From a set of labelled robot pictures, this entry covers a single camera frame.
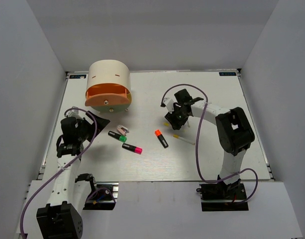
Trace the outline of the bright yellow cap white marker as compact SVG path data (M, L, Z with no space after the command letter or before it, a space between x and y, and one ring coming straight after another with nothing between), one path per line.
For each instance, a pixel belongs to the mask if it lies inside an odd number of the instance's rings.
M185 132L186 129L185 128L181 128L181 129L173 129L173 127L171 126L171 124L169 124L168 122L164 122L163 123L164 126L170 128L171 130L174 130L174 131L180 131L180 132Z

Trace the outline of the dark yellow cap white marker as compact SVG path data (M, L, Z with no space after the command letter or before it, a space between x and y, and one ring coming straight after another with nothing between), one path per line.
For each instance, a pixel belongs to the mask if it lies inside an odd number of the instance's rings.
M195 144L196 144L194 141L189 140L189 139L186 139L186 138L181 137L181 136L176 135L176 134L174 134L173 137L176 138L176 139L179 139L179 140L181 140L181 141L184 141L184 142L186 142L186 143L189 143L189 144L191 144L191 145L195 145Z

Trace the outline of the cream round drawer organizer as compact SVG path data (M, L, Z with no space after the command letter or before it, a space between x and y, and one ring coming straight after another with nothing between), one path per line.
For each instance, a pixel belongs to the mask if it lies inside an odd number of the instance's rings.
M100 60L88 72L85 106L101 113L117 113L132 103L130 71L117 60Z

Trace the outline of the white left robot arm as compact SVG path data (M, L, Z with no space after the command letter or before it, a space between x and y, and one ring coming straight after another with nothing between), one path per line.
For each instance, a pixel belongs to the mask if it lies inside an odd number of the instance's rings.
M81 212L88 199L98 194L95 178L90 173L78 174L83 143L91 142L109 123L90 111L88 119L71 110L61 120L62 135L56 143L57 171L54 186L44 208L36 213L43 238L80 239L83 234Z

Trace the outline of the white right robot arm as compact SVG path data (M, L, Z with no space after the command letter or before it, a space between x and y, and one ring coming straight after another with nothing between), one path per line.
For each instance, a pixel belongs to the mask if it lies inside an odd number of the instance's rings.
M228 199L235 194L235 186L240 183L242 161L255 140L255 135L242 108L226 109L210 104L207 95L204 92L202 94L202 98L193 98L187 89L182 89L174 94L176 101L164 95L161 99L161 107L168 110L165 119L174 130L180 130L189 117L200 119L195 149L198 174L208 184L220 183L218 194ZM216 126L219 143L223 149L223 163L217 180L205 180L200 170L198 147L204 120Z

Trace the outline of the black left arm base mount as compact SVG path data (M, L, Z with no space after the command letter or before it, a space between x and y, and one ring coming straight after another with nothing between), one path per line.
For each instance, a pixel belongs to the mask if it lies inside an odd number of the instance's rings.
M86 203L83 210L88 211L112 211L115 208L115 201L118 197L118 182L97 182L97 188L104 187L98 191Z

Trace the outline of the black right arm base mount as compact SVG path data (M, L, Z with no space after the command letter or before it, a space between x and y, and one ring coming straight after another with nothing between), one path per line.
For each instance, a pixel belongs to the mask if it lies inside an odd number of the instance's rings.
M244 184L226 191L222 184L199 184L196 192L201 196L203 212L248 211Z

